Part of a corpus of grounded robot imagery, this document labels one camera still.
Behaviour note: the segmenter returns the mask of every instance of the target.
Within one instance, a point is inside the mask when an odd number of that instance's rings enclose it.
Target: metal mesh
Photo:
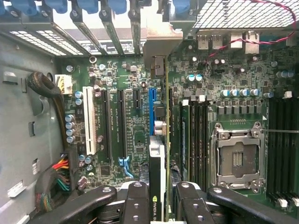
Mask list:
[[[289,6],[299,20],[298,0],[278,0]],[[194,28],[279,28],[293,23],[290,12],[274,4],[248,0],[208,0]]]
[[[53,46],[45,43],[44,41],[38,39],[37,37],[27,33],[26,31],[11,31],[11,34],[16,35],[17,37],[31,43],[34,44],[56,56],[65,56],[66,54],[61,52],[60,50],[54,48]]]

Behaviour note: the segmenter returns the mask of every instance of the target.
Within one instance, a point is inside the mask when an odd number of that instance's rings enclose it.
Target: blue connector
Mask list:
[[[10,0],[11,5],[27,16],[36,15],[36,3],[34,0]]]
[[[118,158],[118,162],[120,166],[125,170],[125,174],[131,178],[134,178],[134,176],[129,172],[130,157],[128,156],[127,158]]]
[[[78,6],[88,14],[97,13],[99,10],[98,0],[77,0]]]
[[[45,0],[45,3],[59,14],[67,12],[67,0]]]
[[[155,88],[149,89],[149,135],[154,135],[154,102],[157,100],[157,90]]]

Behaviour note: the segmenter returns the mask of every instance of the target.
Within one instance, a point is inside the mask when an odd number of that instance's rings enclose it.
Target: motherboard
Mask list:
[[[182,181],[224,186],[297,215],[299,49],[210,53],[184,41],[168,57],[169,89],[142,57],[60,61],[67,141],[87,177],[84,191],[139,180],[150,136],[164,135],[157,128],[168,101],[171,165]]]

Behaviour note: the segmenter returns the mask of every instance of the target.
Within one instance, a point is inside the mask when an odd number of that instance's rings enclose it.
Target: colorful wires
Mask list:
[[[290,38],[295,33],[295,30],[296,30],[296,15],[290,9],[290,7],[285,6],[285,5],[283,5],[283,4],[279,3],[279,2],[271,1],[271,0],[250,0],[250,1],[252,3],[263,3],[263,4],[271,3],[271,4],[274,4],[276,6],[279,6],[279,7],[283,8],[284,10],[289,11],[291,13],[291,15],[292,15],[293,20],[294,20],[294,23],[292,24],[293,25],[293,31],[288,36],[286,36],[284,38],[281,38],[281,39],[278,39],[276,41],[268,41],[268,42],[260,41],[260,42],[256,42],[256,41],[244,40],[244,39],[241,39],[241,38],[236,39],[236,40],[232,40],[227,45],[220,47],[216,52],[210,54],[209,57],[213,57],[220,50],[224,50],[229,44],[234,43],[234,42],[242,41],[242,42],[245,42],[245,43],[252,43],[252,44],[275,44],[275,43],[279,43],[279,42],[282,42],[282,41],[286,41],[288,38]]]
[[[70,190],[68,178],[69,161],[64,157],[57,164],[52,166],[58,172],[57,183],[64,191]]]

